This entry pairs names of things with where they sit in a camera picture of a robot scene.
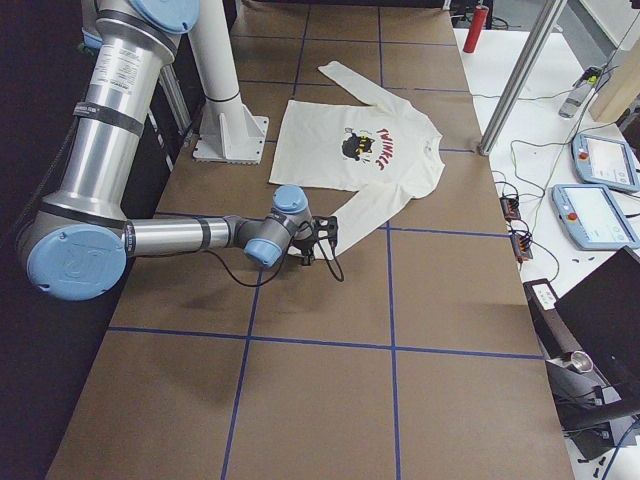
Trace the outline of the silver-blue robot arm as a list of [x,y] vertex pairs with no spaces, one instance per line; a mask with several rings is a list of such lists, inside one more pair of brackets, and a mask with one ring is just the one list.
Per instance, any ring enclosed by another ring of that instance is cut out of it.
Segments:
[[206,96],[196,155],[204,161],[257,163],[268,119],[239,91],[224,7],[219,1],[86,1],[83,34],[98,51],[84,99],[74,109],[70,158],[59,189],[41,202],[19,235],[30,282],[53,297],[102,295],[134,257],[214,253],[237,247],[262,269],[279,268],[290,248],[303,264],[322,253],[334,263],[335,217],[310,212],[304,191],[279,187],[262,220],[236,215],[130,220],[121,200],[154,89],[190,42]]

